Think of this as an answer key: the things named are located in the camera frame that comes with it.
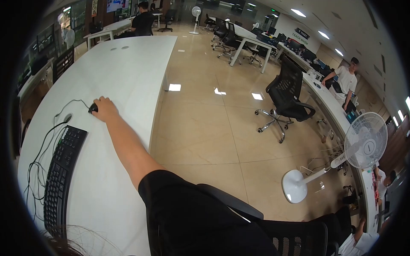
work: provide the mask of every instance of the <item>white desk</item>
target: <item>white desk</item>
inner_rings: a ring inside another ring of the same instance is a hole
[[[98,44],[79,58],[56,81],[33,116],[18,163],[20,191],[27,186],[28,165],[40,150],[46,132],[53,126],[53,117],[72,99],[82,99],[90,106],[102,95],[109,97],[148,149],[159,95],[166,79],[165,71],[176,39],[176,36],[117,39]],[[67,125],[86,130],[88,135],[71,180],[67,225],[80,225],[95,231],[116,245],[124,255],[151,255],[145,205],[115,153],[105,123],[89,114],[81,102],[72,102],[65,107],[56,123],[69,113],[73,118]],[[50,146],[40,161],[46,171],[51,157]],[[36,173],[31,172],[30,185],[37,195],[34,180]],[[40,189],[38,196],[42,197],[43,193],[44,189]],[[43,207],[38,201],[36,204],[37,214],[42,218]],[[31,194],[27,205],[33,216]],[[43,221],[36,219],[35,223],[39,229],[44,229]],[[82,239],[80,244],[93,242]]]
[[[97,33],[88,34],[88,35],[84,36],[84,38],[87,38],[87,47],[88,47],[88,50],[91,49],[91,39],[92,39],[92,38],[99,37],[100,40],[101,40],[101,37],[102,37],[102,36],[109,35],[110,39],[111,39],[111,40],[114,40],[114,34],[116,34],[116,33],[118,33],[118,32],[121,32],[122,30],[125,30],[125,29],[131,27],[131,19],[132,19],[132,18],[134,18],[134,17],[131,17],[131,18],[127,18],[127,19],[125,19],[125,20],[121,20],[121,21],[114,22],[114,23],[112,23],[112,24],[110,24],[110,25],[108,25],[108,26],[105,26],[103,30],[101,30],[101,31],[99,31],[99,32],[97,32]]]
[[[323,75],[317,71],[315,71],[308,62],[302,59],[299,55],[297,55],[294,51],[286,47],[282,42],[278,43],[279,53],[276,55],[274,61],[277,63],[279,56],[285,51],[286,55],[292,58],[298,65],[300,65],[304,70],[309,72],[310,70],[314,71],[317,78],[323,77]]]
[[[34,90],[36,85],[40,82],[40,80],[45,76],[45,72],[49,67],[52,67],[52,61],[54,60],[54,57],[49,59],[47,61],[47,64],[44,65],[36,74],[31,75],[27,81],[24,83],[23,87],[21,87],[21,90],[18,92],[18,97],[20,97],[20,104],[24,105],[26,102],[27,98],[31,94],[31,92]]]
[[[216,21],[215,17],[209,17],[209,18],[211,20]],[[238,50],[236,51],[235,56],[231,60],[230,66],[232,67],[235,64],[235,61],[238,58],[239,53],[241,52],[242,47],[244,46],[244,44],[246,42],[250,42],[250,43],[254,43],[256,45],[260,45],[260,46],[263,46],[265,48],[268,48],[268,52],[267,52],[266,57],[265,57],[265,63],[263,65],[263,68],[262,68],[262,71],[261,71],[261,73],[263,74],[263,72],[265,72],[265,68],[266,68],[266,64],[268,63],[269,56],[271,55],[272,48],[276,49],[276,47],[256,39],[256,35],[254,33],[252,33],[251,31],[246,30],[243,27],[240,27],[236,24],[233,24],[233,25],[235,27],[235,34],[242,38],[242,42],[241,42],[241,45],[239,46]]]
[[[344,141],[350,123],[346,118],[346,114],[337,100],[332,96],[330,91],[314,79],[312,80],[306,73],[303,74],[303,82],[307,85],[307,90],[313,100],[319,105],[319,108],[326,116],[326,120],[330,123],[333,131],[339,138]],[[357,169],[349,164],[356,184],[358,195],[362,193],[362,198],[359,198],[359,211],[366,212],[366,232],[377,232],[378,227],[378,206],[374,199],[374,187],[372,172],[368,173],[367,169]]]

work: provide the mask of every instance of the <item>computer mouse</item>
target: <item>computer mouse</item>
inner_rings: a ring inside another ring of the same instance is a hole
[[[91,114],[92,111],[98,112],[97,104],[93,103],[91,107],[88,109],[88,113]]]

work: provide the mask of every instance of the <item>hand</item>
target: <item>hand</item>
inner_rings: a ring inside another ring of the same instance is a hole
[[[107,122],[113,117],[119,116],[118,109],[108,97],[101,96],[99,100],[95,99],[94,103],[98,107],[98,112],[93,111],[92,114],[101,121]]]

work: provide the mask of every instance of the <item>white standing fan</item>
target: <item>white standing fan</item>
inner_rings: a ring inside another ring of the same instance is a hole
[[[298,170],[287,172],[282,179],[282,188],[289,202],[296,204],[308,194],[306,184],[330,168],[337,168],[346,160],[354,167],[371,167],[383,156],[387,145],[387,125],[383,118],[374,112],[367,112],[357,117],[347,130],[344,139],[344,152],[335,158],[328,168],[312,173],[306,179]]]
[[[198,17],[201,14],[201,8],[198,6],[194,6],[191,10],[192,15],[194,15],[196,17],[195,19],[195,27],[194,27],[194,31],[189,32],[190,34],[194,34],[197,35],[199,34],[198,32],[196,32],[196,27],[198,26]]]
[[[70,29],[67,31],[66,38],[64,39],[64,41],[67,44],[67,49],[70,49],[70,47],[74,44],[74,40],[75,40],[75,32],[74,30]]]

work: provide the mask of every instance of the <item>black keyboard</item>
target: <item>black keyboard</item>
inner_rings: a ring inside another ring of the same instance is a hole
[[[53,237],[67,238],[68,189],[87,132],[67,125],[51,160],[44,191],[44,226]]]

